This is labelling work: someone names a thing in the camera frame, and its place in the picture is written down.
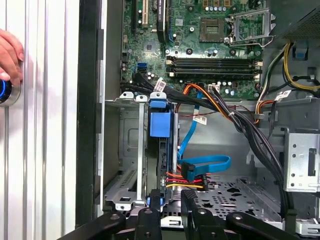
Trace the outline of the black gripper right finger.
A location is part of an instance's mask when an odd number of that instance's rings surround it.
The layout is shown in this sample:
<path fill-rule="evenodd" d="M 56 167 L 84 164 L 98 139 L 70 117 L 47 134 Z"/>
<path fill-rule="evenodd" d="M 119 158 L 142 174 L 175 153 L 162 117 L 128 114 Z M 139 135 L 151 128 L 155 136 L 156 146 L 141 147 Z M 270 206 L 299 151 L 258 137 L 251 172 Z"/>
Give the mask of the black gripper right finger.
<path fill-rule="evenodd" d="M 252 215 L 231 212 L 225 219 L 196 204 L 194 190 L 181 191 L 181 219 L 187 240 L 298 240 Z"/>

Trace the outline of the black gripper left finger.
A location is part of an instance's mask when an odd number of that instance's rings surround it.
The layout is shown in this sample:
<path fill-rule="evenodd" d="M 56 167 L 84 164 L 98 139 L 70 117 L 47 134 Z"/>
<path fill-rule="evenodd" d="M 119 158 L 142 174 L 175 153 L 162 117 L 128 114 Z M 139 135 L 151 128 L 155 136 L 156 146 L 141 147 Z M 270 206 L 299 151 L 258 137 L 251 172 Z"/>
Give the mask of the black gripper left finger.
<path fill-rule="evenodd" d="M 141 208 L 137 216 L 126 218 L 119 211 L 107 212 L 84 224 L 61 240 L 161 240 L 161 192 L 153 189 L 149 206 Z"/>

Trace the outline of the person's hand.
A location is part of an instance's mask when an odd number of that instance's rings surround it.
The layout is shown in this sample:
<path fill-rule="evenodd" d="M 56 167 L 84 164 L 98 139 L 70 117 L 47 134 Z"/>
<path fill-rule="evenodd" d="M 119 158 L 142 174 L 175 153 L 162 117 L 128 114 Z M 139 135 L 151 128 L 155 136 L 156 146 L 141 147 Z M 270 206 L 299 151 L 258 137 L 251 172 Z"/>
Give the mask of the person's hand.
<path fill-rule="evenodd" d="M 10 32 L 0 30 L 0 79 L 19 86 L 23 80 L 20 67 L 25 59 L 21 42 Z"/>

